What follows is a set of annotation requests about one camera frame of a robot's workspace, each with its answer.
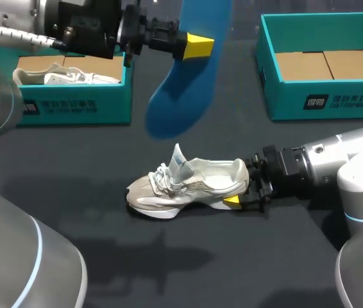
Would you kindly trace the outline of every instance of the shoe heel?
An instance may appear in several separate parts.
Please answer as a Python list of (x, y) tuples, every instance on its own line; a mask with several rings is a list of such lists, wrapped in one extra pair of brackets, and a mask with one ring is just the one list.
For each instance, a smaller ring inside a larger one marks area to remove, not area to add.
[(241, 210), (241, 205), (238, 203), (225, 202), (224, 200), (217, 200), (208, 202), (207, 205), (216, 210)]

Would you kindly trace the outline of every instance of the logo on box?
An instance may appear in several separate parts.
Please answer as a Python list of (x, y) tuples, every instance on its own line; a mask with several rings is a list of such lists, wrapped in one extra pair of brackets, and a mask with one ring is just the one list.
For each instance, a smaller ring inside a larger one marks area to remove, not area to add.
[(304, 103), (304, 110), (324, 109), (328, 100), (328, 94), (313, 94), (307, 96)]

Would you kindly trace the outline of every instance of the shoe tongue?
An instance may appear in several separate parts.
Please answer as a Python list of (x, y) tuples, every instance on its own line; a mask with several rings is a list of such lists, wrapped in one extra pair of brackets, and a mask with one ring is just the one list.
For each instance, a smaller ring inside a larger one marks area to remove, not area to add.
[(179, 144), (176, 144), (174, 147), (168, 172), (169, 176), (173, 179), (174, 184), (180, 184), (194, 175), (194, 169), (187, 162), (182, 151), (180, 151)]

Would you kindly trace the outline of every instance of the shoe sole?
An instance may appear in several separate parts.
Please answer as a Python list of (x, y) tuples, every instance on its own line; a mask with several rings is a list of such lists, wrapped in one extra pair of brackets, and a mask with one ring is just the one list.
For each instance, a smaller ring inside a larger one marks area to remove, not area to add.
[[(209, 207), (212, 207), (213, 209), (216, 210), (241, 210), (240, 206), (234, 206), (234, 205), (227, 205), (225, 204), (223, 201), (215, 201), (215, 202), (204, 202), (205, 204), (207, 204)], [(132, 204), (129, 204), (129, 206), (136, 210), (137, 212), (152, 217), (152, 218), (157, 218), (157, 219), (173, 219), (177, 216), (177, 214), (179, 214), (179, 212), (186, 206), (183, 205), (181, 207), (178, 208), (173, 208), (173, 209), (169, 209), (169, 210), (145, 210), (145, 209), (139, 209), (137, 207), (134, 207)]]

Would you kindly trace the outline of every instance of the shoe box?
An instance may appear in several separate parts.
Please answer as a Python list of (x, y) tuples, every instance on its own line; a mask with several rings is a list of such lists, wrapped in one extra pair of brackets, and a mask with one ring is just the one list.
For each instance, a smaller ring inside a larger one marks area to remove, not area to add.
[(120, 52), (113, 59), (103, 59), (62, 55), (54, 49), (30, 53), (0, 47), (0, 71), (9, 79), (16, 68), (45, 71), (58, 63), (121, 81), (104, 85), (21, 85), (25, 103), (21, 125), (129, 124), (133, 67), (125, 67), (123, 61), (124, 55)]
[(363, 13), (262, 15), (255, 58), (270, 119), (363, 118)]

